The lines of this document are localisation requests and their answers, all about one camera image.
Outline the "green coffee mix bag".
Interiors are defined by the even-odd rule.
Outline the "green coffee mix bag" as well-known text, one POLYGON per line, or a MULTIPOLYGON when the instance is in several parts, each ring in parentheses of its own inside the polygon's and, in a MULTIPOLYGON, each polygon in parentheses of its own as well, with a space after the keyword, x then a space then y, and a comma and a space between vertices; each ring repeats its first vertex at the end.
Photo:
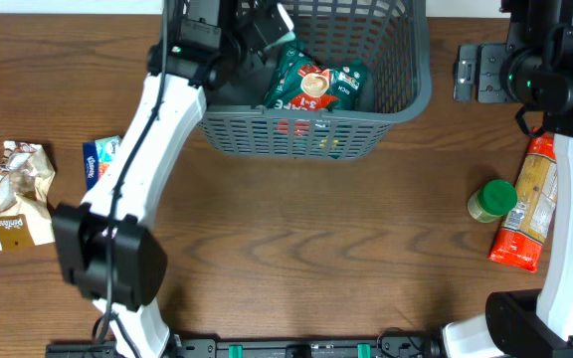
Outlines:
POLYGON ((304 51, 302 42, 283 45, 263 106, 304 111, 353 110, 365 88, 367 68, 355 61, 329 67, 304 51))

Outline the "Kleenex tissue multipack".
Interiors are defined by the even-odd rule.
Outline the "Kleenex tissue multipack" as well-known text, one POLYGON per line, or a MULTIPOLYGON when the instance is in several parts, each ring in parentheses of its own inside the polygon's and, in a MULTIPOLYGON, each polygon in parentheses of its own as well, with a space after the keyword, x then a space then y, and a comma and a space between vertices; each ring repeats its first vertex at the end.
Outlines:
POLYGON ((83 157, 87 189, 90 190, 114 160, 121 143, 120 136, 111 136, 85 142, 83 157))

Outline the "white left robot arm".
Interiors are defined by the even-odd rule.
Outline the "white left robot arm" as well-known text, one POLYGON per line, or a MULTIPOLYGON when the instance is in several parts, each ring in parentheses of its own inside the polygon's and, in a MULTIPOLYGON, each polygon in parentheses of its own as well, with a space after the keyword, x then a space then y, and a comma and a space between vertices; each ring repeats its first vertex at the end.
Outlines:
POLYGON ((291 40, 293 22, 277 1, 167 1, 134 118, 104 175, 79 205, 53 216, 65 282, 100 315, 88 343, 55 343, 50 357, 172 357, 176 350, 157 294, 167 256, 153 237, 169 175, 207 94, 225 85, 248 56, 291 40))

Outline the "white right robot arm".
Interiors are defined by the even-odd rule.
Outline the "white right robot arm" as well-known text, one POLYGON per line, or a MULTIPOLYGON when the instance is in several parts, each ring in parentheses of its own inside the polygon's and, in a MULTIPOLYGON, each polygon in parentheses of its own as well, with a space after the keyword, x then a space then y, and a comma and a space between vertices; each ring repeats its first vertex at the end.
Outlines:
POLYGON ((557 204, 550 265, 539 289, 491 294, 484 312, 446 325, 445 357, 573 357, 573 0, 505 1, 502 44, 464 45, 454 95, 516 102, 529 137, 551 134, 557 204))

